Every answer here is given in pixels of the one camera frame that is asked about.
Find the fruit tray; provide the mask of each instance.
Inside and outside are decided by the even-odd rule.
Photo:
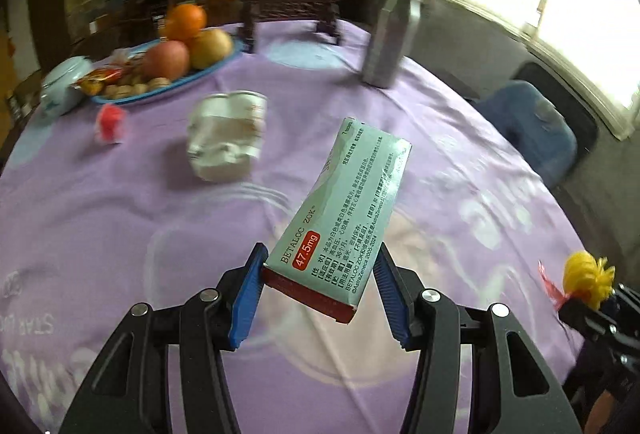
[[[147,101],[150,101],[153,98],[156,98],[158,96],[162,96],[162,95],[166,95],[168,93],[173,92],[174,90],[176,90],[177,88],[182,88],[185,87],[185,85],[187,85],[189,82],[193,81],[193,80],[197,80],[201,77],[204,77],[204,75],[208,75],[209,73],[222,68],[225,64],[227,64],[228,62],[231,62],[233,59],[238,58],[239,55],[241,55],[241,53],[244,51],[244,43],[239,40],[236,39],[236,37],[233,38],[234,39],[234,50],[231,53],[231,55],[223,58],[221,61],[213,64],[212,66],[209,66],[206,69],[200,70],[200,71],[196,71],[196,70],[192,70],[189,74],[185,75],[184,77],[179,78],[178,80],[176,80],[175,82],[173,82],[171,85],[162,87],[162,88],[158,88],[156,90],[153,91],[149,91],[148,93],[143,93],[142,95],[134,95],[132,97],[126,97],[123,99],[108,99],[105,97],[102,97],[100,95],[96,95],[95,97],[91,97],[91,100],[94,101],[94,103],[98,104],[98,105],[103,105],[103,104],[115,104],[116,106],[124,106],[126,104],[136,104],[136,103],[145,103]],[[135,55],[136,53],[140,53],[140,52],[144,52],[145,50],[148,50],[149,48],[151,48],[153,45],[157,44],[158,42],[160,42],[159,40],[153,40],[151,42],[145,42],[144,44],[141,44],[139,46],[136,46],[135,48],[131,48],[130,50],[130,54],[131,55]]]

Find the blue gripper pad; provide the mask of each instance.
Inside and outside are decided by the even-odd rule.
[[[382,249],[378,252],[378,257],[373,265],[373,276],[376,278],[376,285],[385,308],[386,320],[389,322],[391,334],[404,349],[410,339],[409,310],[404,303]]]
[[[267,257],[269,257],[267,248],[264,245],[257,245],[247,261],[248,270],[231,308],[229,344],[234,349],[238,349],[242,341],[249,336],[255,311],[258,309],[258,300],[264,287],[260,279],[260,269]]]

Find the purple tablecloth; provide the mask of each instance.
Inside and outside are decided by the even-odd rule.
[[[312,23],[258,26],[243,55],[181,92],[130,108],[126,143],[94,142],[90,103],[37,115],[0,179],[0,367],[43,429],[55,432],[96,353],[129,307],[184,302],[272,246],[313,185],[340,122],[353,116],[414,145],[385,241],[396,263],[464,305],[511,307],[564,378],[578,348],[537,274],[561,280],[580,240],[539,177],[465,101],[405,59],[391,90],[359,81],[367,34],[344,44]],[[210,93],[268,97],[251,178],[212,185],[185,154],[187,118]],[[172,373],[175,432],[183,434]],[[248,434],[399,430],[417,355],[391,338],[374,283],[348,326],[266,288],[249,338],[224,356]],[[463,351],[458,432],[466,432]]]

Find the blue cushion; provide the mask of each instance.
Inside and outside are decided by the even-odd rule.
[[[520,152],[547,187],[557,185],[574,164],[574,133],[553,104],[530,83],[511,81],[475,107]]]

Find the betaloc zok box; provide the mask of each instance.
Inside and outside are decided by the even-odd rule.
[[[350,322],[410,150],[402,138],[344,119],[316,184],[262,268],[265,284]]]

